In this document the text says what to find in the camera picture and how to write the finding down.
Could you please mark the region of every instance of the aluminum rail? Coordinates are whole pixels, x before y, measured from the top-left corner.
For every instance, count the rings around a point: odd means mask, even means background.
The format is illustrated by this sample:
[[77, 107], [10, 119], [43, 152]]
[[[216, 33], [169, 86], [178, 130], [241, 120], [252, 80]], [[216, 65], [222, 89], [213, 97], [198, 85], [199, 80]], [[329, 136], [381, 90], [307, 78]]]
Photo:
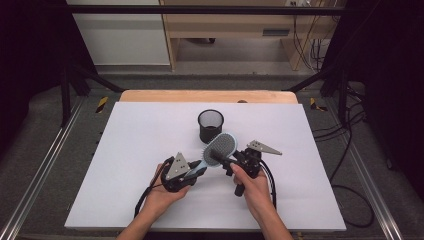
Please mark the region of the aluminum rail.
[[24, 196], [13, 212], [7, 224], [4, 226], [3, 230], [0, 232], [1, 240], [13, 240], [18, 235], [18, 232], [24, 223], [29, 211], [31, 210], [32, 205], [37, 199], [38, 194], [43, 187], [44, 182], [49, 175], [51, 168], [53, 167], [54, 162], [56, 161], [68, 135], [71, 131], [82, 105], [84, 103], [84, 97], [77, 97], [77, 100], [72, 109], [71, 118], [68, 121], [68, 124], [62, 128], [60, 128], [59, 132], [56, 135], [55, 140], [50, 146], [49, 151], [44, 157], [43, 162], [41, 163], [37, 173], [32, 179], [29, 187], [27, 188]]
[[[331, 98], [331, 100], [327, 98], [326, 102], [334, 120], [339, 123], [336, 111], [337, 104], [335, 100], [333, 98]], [[347, 146], [349, 135], [343, 134], [342, 138], [345, 146]], [[388, 240], [402, 240], [403, 236], [399, 230], [399, 227], [393, 219], [393, 216], [390, 213], [390, 210], [387, 207], [383, 196], [381, 196], [380, 190], [378, 190], [377, 184], [372, 179], [371, 174], [368, 171], [368, 168], [362, 160], [361, 155], [359, 154], [359, 151], [353, 141], [350, 144], [349, 153], [352, 157], [352, 165], [356, 171], [356, 174], [358, 175], [362, 187], [364, 188], [364, 192], [367, 195], [367, 198], [374, 210], [375, 216], [380, 223], [384, 235], [386, 235]]]

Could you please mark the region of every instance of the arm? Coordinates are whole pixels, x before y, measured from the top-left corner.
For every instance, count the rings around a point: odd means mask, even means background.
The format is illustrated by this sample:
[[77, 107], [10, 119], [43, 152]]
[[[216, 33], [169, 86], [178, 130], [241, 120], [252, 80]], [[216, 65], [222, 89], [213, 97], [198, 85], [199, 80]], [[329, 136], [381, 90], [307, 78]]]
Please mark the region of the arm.
[[[156, 172], [159, 171], [161, 164], [158, 165]], [[160, 185], [160, 177], [156, 180], [154, 186]], [[179, 192], [172, 193], [166, 191], [163, 186], [154, 187], [147, 195], [146, 201], [139, 214], [117, 237], [121, 239], [143, 239], [152, 224], [168, 209], [172, 203], [183, 198], [189, 190], [189, 186], [181, 189]]]
[[261, 170], [258, 176], [252, 179], [239, 166], [232, 163], [231, 168], [235, 174], [234, 182], [243, 183], [245, 186], [244, 197], [247, 206], [258, 222], [265, 239], [292, 240], [290, 232], [272, 204], [265, 173]]

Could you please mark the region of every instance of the white cabinet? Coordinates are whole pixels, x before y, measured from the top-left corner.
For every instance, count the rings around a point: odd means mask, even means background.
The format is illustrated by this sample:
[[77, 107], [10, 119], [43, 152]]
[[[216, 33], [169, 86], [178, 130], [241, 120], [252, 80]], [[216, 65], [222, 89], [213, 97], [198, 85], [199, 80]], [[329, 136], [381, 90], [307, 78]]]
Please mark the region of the white cabinet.
[[[67, 0], [68, 4], [159, 5], [157, 0]], [[160, 14], [74, 14], [94, 64], [170, 65]]]

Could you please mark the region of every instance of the triangular gray object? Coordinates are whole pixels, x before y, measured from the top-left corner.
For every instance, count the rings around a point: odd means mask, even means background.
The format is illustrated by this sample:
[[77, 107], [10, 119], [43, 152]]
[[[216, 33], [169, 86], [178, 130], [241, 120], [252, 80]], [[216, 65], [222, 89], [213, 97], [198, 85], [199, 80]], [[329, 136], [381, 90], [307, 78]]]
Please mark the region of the triangular gray object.
[[249, 144], [247, 144], [248, 148], [251, 148], [253, 150], [256, 150], [258, 152], [264, 152], [264, 153], [271, 153], [276, 155], [283, 155], [282, 152], [275, 150], [272, 147], [269, 147], [259, 141], [253, 140]]
[[190, 170], [187, 161], [185, 160], [182, 153], [177, 153], [175, 156], [175, 160], [169, 169], [168, 174], [166, 175], [166, 179], [173, 179], [181, 174], [187, 173]]

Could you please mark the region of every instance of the white tabletop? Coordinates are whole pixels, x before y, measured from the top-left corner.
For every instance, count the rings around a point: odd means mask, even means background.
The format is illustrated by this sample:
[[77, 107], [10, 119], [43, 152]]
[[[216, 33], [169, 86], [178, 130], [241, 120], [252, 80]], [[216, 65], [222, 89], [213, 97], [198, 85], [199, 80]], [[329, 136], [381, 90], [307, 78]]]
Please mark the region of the white tabletop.
[[[197, 116], [206, 109], [224, 115], [223, 132], [237, 138], [239, 151], [258, 140], [283, 152], [262, 158], [274, 175], [278, 213], [289, 230], [346, 230], [303, 106], [278, 103], [116, 103], [65, 227], [125, 228], [157, 164], [178, 152], [187, 161], [201, 159], [205, 144]], [[225, 170], [208, 168], [152, 230], [258, 230], [234, 189]]]

